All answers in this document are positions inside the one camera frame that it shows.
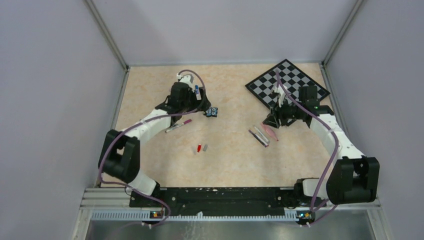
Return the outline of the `blue cap whiteboard marker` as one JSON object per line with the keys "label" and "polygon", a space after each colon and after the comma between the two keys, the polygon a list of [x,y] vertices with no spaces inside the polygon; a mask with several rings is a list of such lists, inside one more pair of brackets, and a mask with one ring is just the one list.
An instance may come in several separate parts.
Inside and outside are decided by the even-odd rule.
{"label": "blue cap whiteboard marker", "polygon": [[199,88],[198,85],[195,85],[194,92],[195,92],[196,100],[197,101],[201,101],[202,100],[202,95],[200,93],[200,88]]}

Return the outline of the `red cap white marker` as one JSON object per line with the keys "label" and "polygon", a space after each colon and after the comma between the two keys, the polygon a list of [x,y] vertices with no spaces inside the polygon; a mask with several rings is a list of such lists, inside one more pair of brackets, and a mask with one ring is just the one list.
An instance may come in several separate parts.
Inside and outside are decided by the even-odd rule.
{"label": "red cap white marker", "polygon": [[262,131],[258,128],[258,127],[256,127],[255,125],[253,126],[254,127],[254,129],[257,131],[257,133],[260,135],[260,138],[263,140],[263,142],[265,142],[267,145],[269,145],[269,140],[268,140],[268,138],[262,133]]}

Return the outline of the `purple pen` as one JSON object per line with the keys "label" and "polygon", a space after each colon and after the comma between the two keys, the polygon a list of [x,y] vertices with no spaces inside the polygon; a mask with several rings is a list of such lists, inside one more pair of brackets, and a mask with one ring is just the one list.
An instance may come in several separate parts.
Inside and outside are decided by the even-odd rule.
{"label": "purple pen", "polygon": [[261,144],[263,145],[265,148],[268,147],[268,144],[262,139],[260,138],[256,133],[252,132],[250,129],[248,130],[248,132]]}

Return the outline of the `pink highlighter pen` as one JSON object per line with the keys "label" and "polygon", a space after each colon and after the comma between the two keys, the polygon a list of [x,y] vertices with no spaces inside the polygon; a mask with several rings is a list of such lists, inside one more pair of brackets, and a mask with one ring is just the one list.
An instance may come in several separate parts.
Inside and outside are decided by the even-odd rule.
{"label": "pink highlighter pen", "polygon": [[266,125],[266,124],[263,124],[263,123],[261,123],[260,124],[261,125],[261,127],[264,129],[264,131],[272,138],[272,139],[274,139],[275,141],[279,141],[279,139],[278,139],[278,137],[277,137],[277,135],[276,135],[276,133],[270,128],[270,126],[268,126],[268,125]]}

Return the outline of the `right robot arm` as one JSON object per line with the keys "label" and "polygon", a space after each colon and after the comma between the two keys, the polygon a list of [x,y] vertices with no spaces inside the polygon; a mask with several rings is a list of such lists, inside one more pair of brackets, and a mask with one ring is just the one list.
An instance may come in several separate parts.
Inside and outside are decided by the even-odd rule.
{"label": "right robot arm", "polygon": [[303,121],[320,139],[330,158],[319,178],[300,180],[293,200],[299,206],[319,208],[317,199],[332,205],[372,203],[377,198],[380,163],[368,157],[350,141],[328,105],[321,105],[315,86],[300,88],[296,101],[284,85],[277,84],[272,93],[277,103],[263,121],[279,128],[291,120]]}

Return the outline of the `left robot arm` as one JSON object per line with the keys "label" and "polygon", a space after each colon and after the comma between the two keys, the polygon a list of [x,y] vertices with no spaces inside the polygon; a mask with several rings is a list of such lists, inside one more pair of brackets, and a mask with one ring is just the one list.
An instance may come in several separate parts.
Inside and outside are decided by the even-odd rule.
{"label": "left robot arm", "polygon": [[101,150],[98,169],[101,174],[119,179],[125,186],[138,191],[149,207],[160,202],[156,189],[159,183],[141,169],[141,147],[158,133],[170,128],[184,113],[204,112],[211,106],[204,86],[175,82],[170,94],[149,115],[123,130],[107,132]]}

